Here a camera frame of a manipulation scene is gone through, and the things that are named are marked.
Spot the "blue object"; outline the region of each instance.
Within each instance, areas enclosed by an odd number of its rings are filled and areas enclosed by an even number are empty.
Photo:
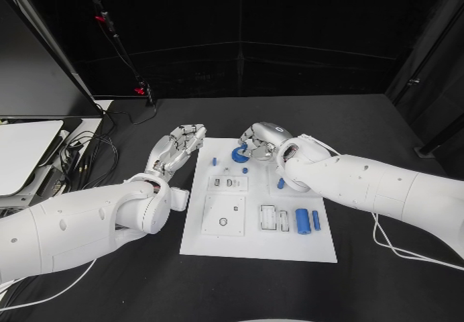
[[[307,209],[297,209],[297,229],[300,235],[307,235],[311,233],[310,216],[307,214]]]
[[[317,210],[313,210],[313,220],[314,220],[314,229],[321,230],[321,225],[318,224],[318,214]]]
[[[278,188],[284,189],[284,185],[285,185],[285,181],[284,181],[284,178],[281,178],[278,181]]]
[[[239,146],[238,148],[233,149],[232,151],[232,160],[238,163],[245,163],[249,160],[248,156],[243,156],[242,154],[239,154],[239,150],[246,150],[246,143],[242,144],[242,146]]]

